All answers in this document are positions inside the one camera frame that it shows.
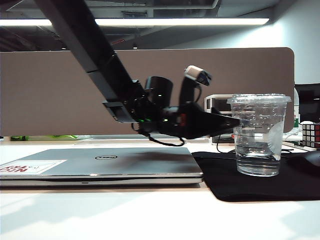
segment plastic cup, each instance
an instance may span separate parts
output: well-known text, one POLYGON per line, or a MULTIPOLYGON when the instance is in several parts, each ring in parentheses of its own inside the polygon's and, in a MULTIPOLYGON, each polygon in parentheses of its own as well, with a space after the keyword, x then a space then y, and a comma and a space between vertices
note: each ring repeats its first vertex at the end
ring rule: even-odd
POLYGON ((282 136, 289 96, 234 94, 227 100, 240 125, 233 128, 236 167, 240 173, 271 177, 279 174, 282 136))

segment laptop sticker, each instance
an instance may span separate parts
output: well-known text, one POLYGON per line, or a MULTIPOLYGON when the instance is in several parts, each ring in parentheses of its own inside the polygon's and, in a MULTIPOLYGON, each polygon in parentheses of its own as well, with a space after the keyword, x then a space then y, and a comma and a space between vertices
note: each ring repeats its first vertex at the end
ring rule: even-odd
POLYGON ((37 175, 67 160, 15 160, 0 165, 0 175, 37 175))

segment silver laptop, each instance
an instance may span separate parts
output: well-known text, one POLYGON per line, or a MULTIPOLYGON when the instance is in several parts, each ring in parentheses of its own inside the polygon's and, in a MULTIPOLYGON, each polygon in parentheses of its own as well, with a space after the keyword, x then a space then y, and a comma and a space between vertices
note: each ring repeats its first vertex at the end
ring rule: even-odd
POLYGON ((185 185, 203 173, 184 147, 50 149, 0 165, 0 185, 185 185))

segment desk partition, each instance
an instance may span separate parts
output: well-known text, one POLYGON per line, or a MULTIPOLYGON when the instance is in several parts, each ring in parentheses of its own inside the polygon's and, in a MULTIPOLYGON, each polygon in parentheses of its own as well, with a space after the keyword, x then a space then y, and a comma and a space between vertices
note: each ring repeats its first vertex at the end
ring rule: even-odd
MULTIPOLYGON (((279 93, 294 99, 294 54, 286 47, 119 50, 132 79, 149 76, 173 82, 171 106, 179 101, 184 69, 212 74, 199 103, 212 94, 279 93)), ((0 135, 134 134, 101 104, 102 94, 69 51, 0 53, 0 135)), ((293 103, 284 131, 293 127, 293 103)))

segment ceiling light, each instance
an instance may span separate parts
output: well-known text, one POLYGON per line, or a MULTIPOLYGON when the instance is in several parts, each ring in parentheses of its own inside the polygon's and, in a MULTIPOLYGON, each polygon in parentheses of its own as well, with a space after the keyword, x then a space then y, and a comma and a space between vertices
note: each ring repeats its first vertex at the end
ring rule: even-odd
POLYGON ((269 18, 98 18, 100 26, 147 27, 147 26, 212 26, 212 25, 263 25, 269 18))
MULTIPOLYGON (((269 18, 98 18, 95 22, 109 27, 263 25, 269 18)), ((0 26, 50 26, 48 19, 0 19, 0 26)))
POLYGON ((0 19, 0 26, 51 26, 48 19, 0 19))

